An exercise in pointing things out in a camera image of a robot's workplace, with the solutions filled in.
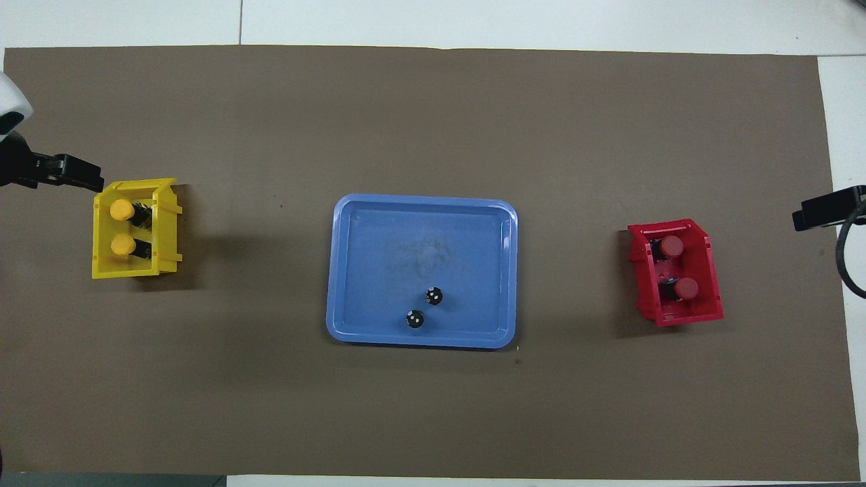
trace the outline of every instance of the red cap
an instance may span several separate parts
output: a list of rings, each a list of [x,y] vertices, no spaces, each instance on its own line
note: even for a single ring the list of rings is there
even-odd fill
[[[680,299],[694,299],[698,295],[698,282],[691,277],[680,277],[674,284],[674,293]]]
[[[659,250],[662,251],[662,255],[669,258],[682,255],[682,247],[682,240],[676,235],[668,235],[659,243]]]

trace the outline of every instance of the white table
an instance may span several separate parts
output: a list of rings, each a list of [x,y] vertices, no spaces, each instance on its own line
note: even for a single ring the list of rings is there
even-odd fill
[[[841,189],[866,184],[866,9],[850,0],[0,3],[0,67],[3,48],[238,43],[818,55],[833,185]],[[802,195],[792,195],[792,211],[798,196]],[[852,275],[857,282],[866,282],[866,232],[852,231],[848,248]],[[866,438],[866,300],[847,289],[844,298],[857,424],[860,437]],[[860,470],[866,471],[866,449],[862,447]],[[339,485],[345,481],[333,477],[231,477],[229,485]],[[354,478],[353,483],[404,485],[406,479]],[[414,484],[522,486],[528,481],[417,479]],[[533,484],[584,485],[585,481]],[[605,484],[672,485],[653,481]]]

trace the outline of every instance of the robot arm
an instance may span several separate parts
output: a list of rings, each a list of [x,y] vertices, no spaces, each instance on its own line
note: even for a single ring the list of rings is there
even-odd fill
[[[13,130],[33,114],[33,107],[8,76],[0,73],[0,186],[9,183],[36,188],[71,185],[101,192],[105,180],[101,169],[85,160],[30,151],[24,137]]]

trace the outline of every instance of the black dice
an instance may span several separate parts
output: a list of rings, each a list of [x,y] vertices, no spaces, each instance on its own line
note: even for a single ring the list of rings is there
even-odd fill
[[[442,290],[436,287],[427,289],[427,292],[424,293],[424,299],[433,306],[442,302],[442,297]]]
[[[424,324],[424,315],[417,309],[412,309],[409,313],[406,314],[406,324],[413,327],[418,328]]]

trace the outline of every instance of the yellow cap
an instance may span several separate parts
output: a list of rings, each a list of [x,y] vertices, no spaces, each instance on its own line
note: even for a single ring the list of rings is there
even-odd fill
[[[124,222],[132,218],[132,215],[135,214],[135,208],[132,207],[132,203],[128,199],[117,199],[111,203],[108,212],[111,213],[111,218]]]
[[[111,241],[111,251],[119,256],[128,256],[135,250],[135,240],[128,233],[115,235]]]

